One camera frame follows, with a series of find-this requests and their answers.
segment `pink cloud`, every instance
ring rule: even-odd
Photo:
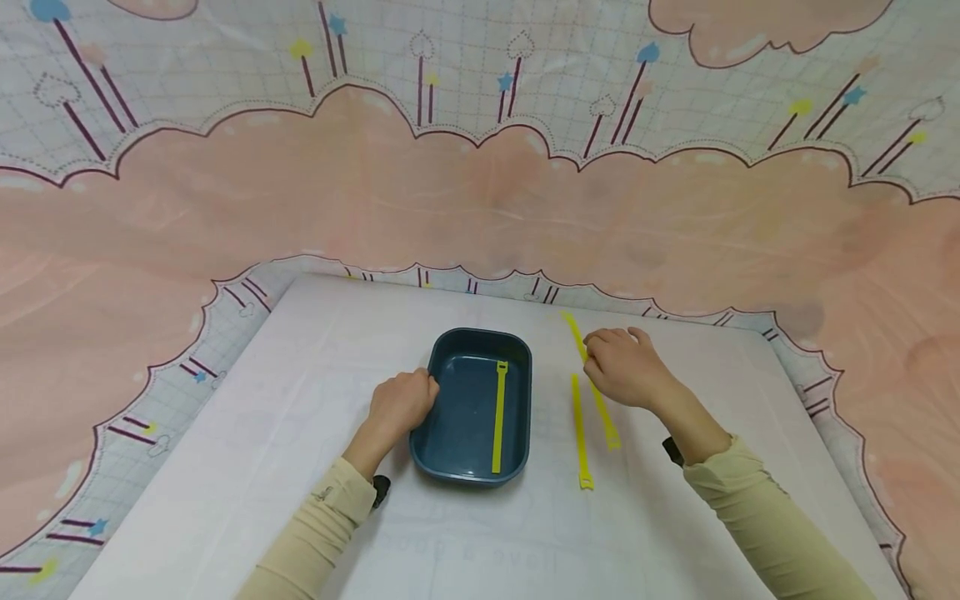
[[[876,21],[891,0],[650,0],[650,21],[668,34],[689,34],[690,52],[710,68],[734,66],[771,46],[808,52],[830,34]]]

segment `rectangular container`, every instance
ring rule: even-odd
[[[492,471],[498,361],[504,385],[500,472]],[[425,473],[481,487],[516,477],[530,453],[533,357],[515,335],[458,328],[441,335],[430,355],[440,394],[426,420],[410,433],[410,454]]]

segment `yellow cable tie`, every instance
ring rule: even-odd
[[[500,472],[500,453],[503,447],[503,397],[507,387],[507,370],[510,364],[504,360],[496,361],[496,419],[493,423],[493,465],[494,473]]]
[[[570,387],[573,392],[573,428],[577,433],[577,456],[580,459],[580,489],[593,489],[593,476],[587,460],[587,440],[584,437],[584,411],[580,405],[580,381],[577,373],[570,375]]]
[[[570,325],[570,333],[573,334],[573,341],[576,343],[577,349],[580,350],[580,358],[583,359],[584,364],[586,364],[587,360],[589,360],[589,356],[587,356],[587,346],[584,345],[584,336],[580,335],[580,327],[577,326],[576,319],[565,310],[562,310],[560,314],[564,316],[566,323]],[[604,402],[603,395],[600,394],[600,390],[597,390],[592,381],[590,381],[590,390],[593,392],[597,412],[600,413],[600,420],[603,422],[604,435],[607,438],[607,450],[619,448],[620,433],[616,430],[616,426],[610,418],[610,413],[607,412],[607,403]]]

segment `finger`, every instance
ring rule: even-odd
[[[644,344],[650,343],[650,336],[647,335],[647,332],[643,329],[638,329],[636,327],[627,327],[627,331],[630,332],[630,335],[634,336],[636,340],[640,343],[641,346]]]
[[[594,331],[593,333],[591,333],[590,336],[593,336],[593,337],[596,337],[596,338],[600,338],[600,339],[603,340],[604,342],[615,342],[615,341],[616,341],[616,334],[613,333],[613,331],[610,330],[610,329],[597,329],[596,331]]]
[[[587,342],[587,356],[599,358],[600,355],[606,354],[607,347],[607,342],[601,340],[600,338],[590,338],[590,341]]]
[[[603,374],[603,370],[600,369],[600,365],[598,365],[597,362],[592,358],[584,363],[584,373],[587,374],[587,377],[590,378],[590,381],[593,382],[593,385],[597,386],[598,388],[604,387],[607,378]]]
[[[589,341],[592,340],[593,338],[600,338],[601,340],[609,339],[610,336],[607,335],[607,332],[608,332],[608,330],[607,330],[607,329],[603,329],[603,328],[597,329],[597,330],[595,330],[595,331],[591,331],[590,333],[587,334],[587,337],[584,338],[584,344],[586,344],[587,342],[589,342]]]
[[[427,395],[430,396],[430,404],[433,404],[433,401],[437,399],[437,394],[440,393],[440,384],[437,383],[437,380],[430,376],[430,381],[427,384]]]

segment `right hand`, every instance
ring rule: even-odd
[[[589,355],[584,372],[604,396],[620,404],[657,412],[669,398],[689,393],[642,329],[597,329],[584,344]]]

